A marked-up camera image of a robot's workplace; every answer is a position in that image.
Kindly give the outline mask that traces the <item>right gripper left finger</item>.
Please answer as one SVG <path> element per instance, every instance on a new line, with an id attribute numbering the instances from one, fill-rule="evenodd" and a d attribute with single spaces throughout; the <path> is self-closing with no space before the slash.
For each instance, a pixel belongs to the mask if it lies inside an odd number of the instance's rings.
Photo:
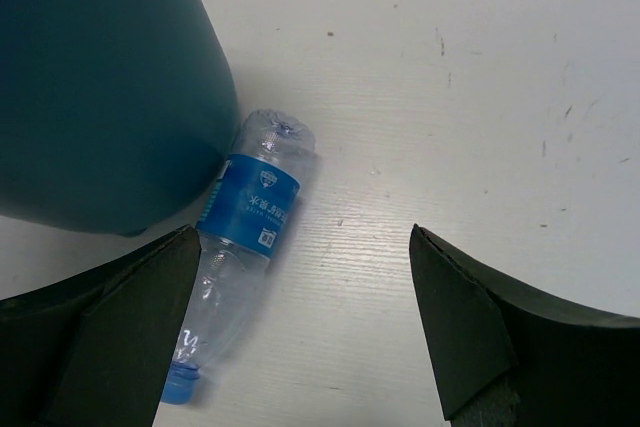
<path id="1" fill-rule="evenodd" d="M 199 256 L 184 226 L 2 300 L 2 425 L 152 425 Z"/>

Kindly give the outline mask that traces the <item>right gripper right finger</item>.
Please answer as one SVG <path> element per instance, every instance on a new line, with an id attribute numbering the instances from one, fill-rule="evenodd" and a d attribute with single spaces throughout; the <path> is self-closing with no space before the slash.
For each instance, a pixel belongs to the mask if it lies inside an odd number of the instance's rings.
<path id="1" fill-rule="evenodd" d="M 443 416 L 453 426 L 635 426 L 639 321 L 491 268 L 433 232 L 412 279 Z"/>

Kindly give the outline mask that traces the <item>blue label water bottle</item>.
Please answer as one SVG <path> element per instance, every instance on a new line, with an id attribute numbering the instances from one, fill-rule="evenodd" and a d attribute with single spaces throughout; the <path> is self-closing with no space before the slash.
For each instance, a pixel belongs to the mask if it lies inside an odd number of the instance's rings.
<path id="1" fill-rule="evenodd" d="M 199 267 L 162 402 L 190 402 L 241 331 L 314 163 L 315 136 L 295 117 L 263 109 L 243 122 L 195 225 Z"/>

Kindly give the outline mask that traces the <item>teal bin with yellow rim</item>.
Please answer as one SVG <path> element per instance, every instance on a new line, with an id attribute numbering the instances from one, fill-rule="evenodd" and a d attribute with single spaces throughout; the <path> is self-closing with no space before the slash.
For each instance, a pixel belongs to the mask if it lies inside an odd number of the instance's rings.
<path id="1" fill-rule="evenodd" d="M 1 0 L 1 212 L 131 235 L 209 186 L 239 124 L 201 0 Z"/>

